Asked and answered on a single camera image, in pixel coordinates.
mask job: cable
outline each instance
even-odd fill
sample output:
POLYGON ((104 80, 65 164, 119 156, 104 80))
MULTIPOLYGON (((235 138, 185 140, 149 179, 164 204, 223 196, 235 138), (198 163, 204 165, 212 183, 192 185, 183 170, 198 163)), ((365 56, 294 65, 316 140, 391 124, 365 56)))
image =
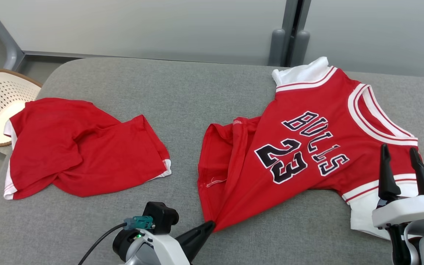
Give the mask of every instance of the cable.
POLYGON ((94 243, 92 245, 92 247, 88 250, 88 252, 86 252, 86 254, 84 255, 84 257, 81 259, 81 261, 78 263, 78 265, 83 264, 83 262, 86 260, 86 258, 91 254, 91 252, 94 250, 94 248, 99 245, 99 243, 101 243, 101 241, 106 238, 106 236, 108 236, 110 233, 114 232, 115 230, 119 229, 119 228, 123 228, 124 226, 126 226, 127 223, 121 223, 120 225, 116 225, 113 228, 111 228, 109 231, 107 231, 105 234, 103 234, 98 241, 96 241, 96 243, 94 243))

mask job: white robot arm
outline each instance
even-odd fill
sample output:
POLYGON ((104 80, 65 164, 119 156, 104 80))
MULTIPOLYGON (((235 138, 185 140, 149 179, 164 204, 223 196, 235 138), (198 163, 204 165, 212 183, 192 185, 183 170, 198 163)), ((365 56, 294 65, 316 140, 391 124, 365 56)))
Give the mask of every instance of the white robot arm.
POLYGON ((372 223, 389 232, 394 265, 424 265, 424 165, 414 148, 410 150, 410 158, 419 194, 406 198, 399 196, 387 145, 381 147, 380 200, 372 211, 372 223))

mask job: jersey neckline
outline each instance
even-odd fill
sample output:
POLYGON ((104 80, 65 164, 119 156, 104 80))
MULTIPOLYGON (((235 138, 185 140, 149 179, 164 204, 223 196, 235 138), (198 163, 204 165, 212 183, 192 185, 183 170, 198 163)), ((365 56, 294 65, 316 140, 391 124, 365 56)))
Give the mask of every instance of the jersey neckline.
POLYGON ((379 140, 381 142, 405 145, 405 146, 418 146, 418 139, 408 131, 400 128, 389 117, 384 113, 379 104, 377 103, 372 87, 366 84, 359 84, 354 91, 348 97, 348 109, 351 117, 355 123, 370 137, 379 140), (381 124, 387 128, 393 135, 386 134, 373 127, 365 118, 362 116, 358 101, 360 97, 363 97, 364 104, 369 109, 372 116, 378 119, 381 124))
POLYGON ((306 88, 313 88, 313 87, 319 87, 323 84, 325 84, 330 78, 335 74, 335 72, 338 70, 336 67, 330 67, 326 71, 325 75, 313 82, 291 82, 289 84, 283 84, 276 87, 276 93, 281 91, 287 91, 287 90, 295 90, 295 89, 306 89, 306 88))

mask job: wall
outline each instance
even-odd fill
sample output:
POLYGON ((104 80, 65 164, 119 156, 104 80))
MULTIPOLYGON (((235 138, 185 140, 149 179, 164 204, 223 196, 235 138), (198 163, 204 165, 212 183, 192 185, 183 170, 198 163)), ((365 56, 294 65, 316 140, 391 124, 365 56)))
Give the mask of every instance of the wall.
POLYGON ((305 63, 424 77, 424 1, 312 0, 305 63))
POLYGON ((286 0, 0 0, 24 51, 265 65, 286 0))

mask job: gray cushion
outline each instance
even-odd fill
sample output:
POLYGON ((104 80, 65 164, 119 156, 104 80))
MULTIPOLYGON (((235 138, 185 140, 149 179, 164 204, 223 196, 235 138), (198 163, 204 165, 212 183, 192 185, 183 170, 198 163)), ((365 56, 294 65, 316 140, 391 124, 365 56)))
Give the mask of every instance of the gray cushion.
MULTIPOLYGON (((210 123, 254 117, 274 97, 273 67, 97 58, 69 62, 39 98, 92 101, 121 121, 144 114, 170 152, 171 176, 112 194, 78 198, 54 186, 23 200, 3 199, 0 172, 0 264, 77 264, 106 230, 141 215, 148 201, 175 208, 177 236, 203 222, 197 163, 210 123)), ((420 138, 424 157, 424 78, 349 73, 372 84, 387 115, 420 138)), ((121 263, 116 233, 86 264, 121 263)), ((388 241, 350 230, 350 208, 333 191, 306 191, 213 234, 194 264, 391 264, 388 241)))

